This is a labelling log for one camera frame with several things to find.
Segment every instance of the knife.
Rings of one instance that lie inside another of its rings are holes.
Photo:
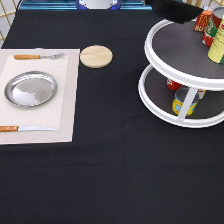
[[[51,56],[40,56],[40,55],[14,55],[14,58],[17,60],[24,60],[24,59],[57,59],[64,56],[64,53],[55,54]]]
[[[15,131],[57,131],[57,129],[45,126],[0,126],[0,132]]]

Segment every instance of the black tablecloth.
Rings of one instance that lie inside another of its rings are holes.
[[[72,143],[0,146],[0,223],[224,222],[224,123],[181,128],[142,103],[151,11],[18,11],[4,49],[103,45],[80,63]]]

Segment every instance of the silver plate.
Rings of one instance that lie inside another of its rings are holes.
[[[6,98],[14,105],[34,107],[48,101],[56,92],[53,76],[39,71],[16,76],[5,87]]]

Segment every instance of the coaster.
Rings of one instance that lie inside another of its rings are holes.
[[[108,65],[113,58],[112,52],[103,46],[90,46],[80,54],[81,62],[89,68],[102,68]]]

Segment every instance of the orange handle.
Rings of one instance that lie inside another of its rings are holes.
[[[17,60],[40,59],[40,55],[15,55],[14,58]]]
[[[0,126],[0,132],[18,131],[19,126]]]

